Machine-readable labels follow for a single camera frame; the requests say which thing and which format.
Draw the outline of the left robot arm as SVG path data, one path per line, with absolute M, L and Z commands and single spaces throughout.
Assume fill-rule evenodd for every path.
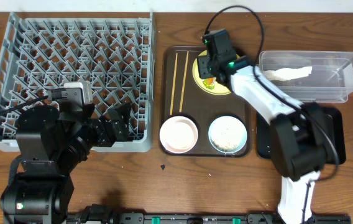
M 129 137 L 131 105 L 123 103 L 93 119 L 94 105 L 37 106 L 17 120 L 20 156 L 9 172 L 0 205 L 5 223 L 63 223 L 74 191 L 70 174 L 93 146 Z

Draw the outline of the light blue bowl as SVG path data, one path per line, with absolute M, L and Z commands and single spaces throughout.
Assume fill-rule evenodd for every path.
M 248 142 L 244 123 L 234 116 L 216 118 L 209 126 L 208 138 L 212 147 L 224 154 L 235 154 Z

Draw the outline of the white napkin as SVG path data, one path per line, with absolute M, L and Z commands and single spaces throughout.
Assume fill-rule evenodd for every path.
M 312 72 L 312 67 L 301 68 L 281 68 L 278 70 L 263 71 L 263 75 L 270 81 L 290 81 L 298 78 L 308 77 Z

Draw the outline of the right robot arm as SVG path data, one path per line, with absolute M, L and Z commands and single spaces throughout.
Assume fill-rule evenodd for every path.
M 200 77 L 214 77 L 246 100 L 269 125 L 271 160 L 282 177 L 280 218 L 284 223 L 309 223 L 314 186 L 324 180 L 321 170 L 328 162 L 340 164 L 324 129 L 322 107 L 290 97 L 255 62 L 238 57 L 226 29 L 206 30 L 201 40 L 207 54 L 197 58 Z

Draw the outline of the green orange snack wrapper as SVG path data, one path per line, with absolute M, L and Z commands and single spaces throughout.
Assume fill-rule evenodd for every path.
M 203 80 L 204 87 L 209 90 L 213 90 L 215 88 L 215 83 L 216 83 L 215 78 L 206 78 Z

